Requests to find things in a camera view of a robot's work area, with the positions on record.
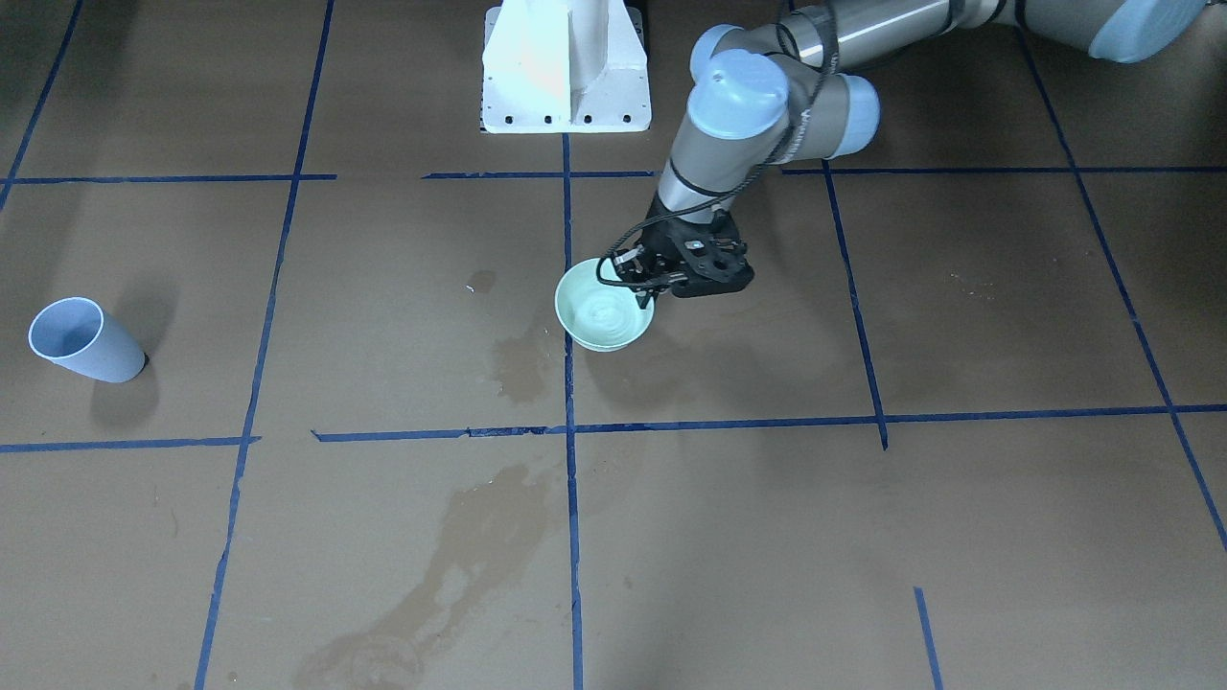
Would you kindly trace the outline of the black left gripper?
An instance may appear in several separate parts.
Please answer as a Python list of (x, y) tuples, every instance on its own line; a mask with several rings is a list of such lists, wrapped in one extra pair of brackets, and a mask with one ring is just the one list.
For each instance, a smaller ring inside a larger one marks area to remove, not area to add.
[(638, 281), (628, 289), (647, 311), (665, 292), (679, 298), (734, 293), (755, 277), (748, 246), (731, 212), (718, 207), (710, 222), (664, 219), (644, 228), (644, 246), (614, 254), (614, 277)]

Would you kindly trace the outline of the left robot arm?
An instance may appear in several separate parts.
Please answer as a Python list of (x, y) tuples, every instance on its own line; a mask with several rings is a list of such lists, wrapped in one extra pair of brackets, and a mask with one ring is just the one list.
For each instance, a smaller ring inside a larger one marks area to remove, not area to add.
[(748, 286), (733, 201), (764, 169), (867, 147), (879, 95), (863, 69), (957, 28), (1009, 25), (1092, 58), (1155, 56), (1201, 1), (816, 1), (758, 28), (710, 27), (690, 53), (693, 81), (647, 219), (598, 259), (594, 277), (639, 309)]

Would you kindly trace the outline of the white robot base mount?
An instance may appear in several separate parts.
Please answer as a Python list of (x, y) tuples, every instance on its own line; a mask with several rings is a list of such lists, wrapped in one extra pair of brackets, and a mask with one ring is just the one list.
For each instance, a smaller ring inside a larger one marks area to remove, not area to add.
[(645, 17), (640, 1), (503, 1), (488, 9), (479, 107), (483, 131), (648, 130)]

